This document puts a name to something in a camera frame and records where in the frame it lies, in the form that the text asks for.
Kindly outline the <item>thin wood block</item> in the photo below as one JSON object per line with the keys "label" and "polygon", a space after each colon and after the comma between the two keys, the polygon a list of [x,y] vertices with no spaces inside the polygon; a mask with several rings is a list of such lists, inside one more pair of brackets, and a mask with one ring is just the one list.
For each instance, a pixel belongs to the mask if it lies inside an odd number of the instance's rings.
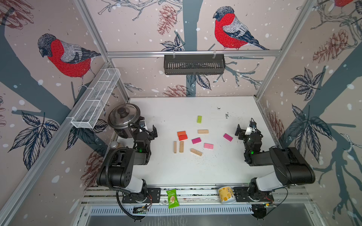
{"label": "thin wood block", "polygon": [[177,141],[173,142],[173,153],[177,153]]}

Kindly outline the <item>orange block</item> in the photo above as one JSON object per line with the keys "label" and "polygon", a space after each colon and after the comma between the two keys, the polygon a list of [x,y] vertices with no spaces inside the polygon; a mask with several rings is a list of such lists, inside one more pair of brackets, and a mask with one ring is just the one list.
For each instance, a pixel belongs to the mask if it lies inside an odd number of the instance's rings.
{"label": "orange block", "polygon": [[179,132],[177,132],[177,135],[178,136],[186,135],[186,131],[179,131]]}

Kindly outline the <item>red block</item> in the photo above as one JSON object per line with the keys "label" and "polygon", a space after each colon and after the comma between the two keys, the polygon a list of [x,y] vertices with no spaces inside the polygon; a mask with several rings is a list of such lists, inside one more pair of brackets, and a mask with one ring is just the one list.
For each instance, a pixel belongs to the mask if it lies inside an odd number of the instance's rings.
{"label": "red block", "polygon": [[188,139],[188,136],[185,134],[185,135],[178,136],[178,138],[179,138],[179,141],[184,141],[184,140]]}

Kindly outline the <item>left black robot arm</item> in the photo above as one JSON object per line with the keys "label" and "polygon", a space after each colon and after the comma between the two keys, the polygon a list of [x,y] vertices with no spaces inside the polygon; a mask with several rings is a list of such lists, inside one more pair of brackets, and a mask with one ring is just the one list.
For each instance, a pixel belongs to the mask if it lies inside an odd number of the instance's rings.
{"label": "left black robot arm", "polygon": [[160,189],[148,189],[146,180],[133,175],[135,165],[147,165],[151,157],[150,144],[157,138],[157,129],[152,131],[128,123],[132,133],[133,147],[118,147],[109,150],[97,174],[98,186],[107,187],[116,192],[122,192],[123,203],[150,203],[153,195],[158,195]]}

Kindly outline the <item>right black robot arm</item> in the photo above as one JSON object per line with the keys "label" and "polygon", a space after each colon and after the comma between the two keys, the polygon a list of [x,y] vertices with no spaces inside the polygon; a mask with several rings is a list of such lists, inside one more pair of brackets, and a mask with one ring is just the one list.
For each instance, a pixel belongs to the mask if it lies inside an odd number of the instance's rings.
{"label": "right black robot arm", "polygon": [[276,189],[315,182],[313,169],[295,147],[281,149],[273,146],[268,151],[261,150],[263,135],[253,118],[245,130],[238,125],[235,136],[243,141],[244,158],[249,166],[274,168],[271,173],[251,179],[248,186],[234,187],[237,202],[272,201],[272,191]]}

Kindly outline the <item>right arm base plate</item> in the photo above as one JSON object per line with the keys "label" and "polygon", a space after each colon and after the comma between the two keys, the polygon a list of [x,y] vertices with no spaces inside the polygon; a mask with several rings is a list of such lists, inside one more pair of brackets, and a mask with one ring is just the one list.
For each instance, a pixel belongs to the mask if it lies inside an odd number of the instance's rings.
{"label": "right arm base plate", "polygon": [[274,202],[271,192],[250,191],[249,187],[234,187],[233,192],[236,202]]}

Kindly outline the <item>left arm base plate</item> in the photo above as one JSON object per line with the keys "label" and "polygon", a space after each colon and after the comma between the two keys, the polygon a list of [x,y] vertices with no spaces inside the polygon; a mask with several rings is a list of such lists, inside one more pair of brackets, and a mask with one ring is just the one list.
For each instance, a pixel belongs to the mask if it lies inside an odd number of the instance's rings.
{"label": "left arm base plate", "polygon": [[151,187],[143,189],[140,193],[123,194],[122,203],[159,203],[161,197],[161,188]]}

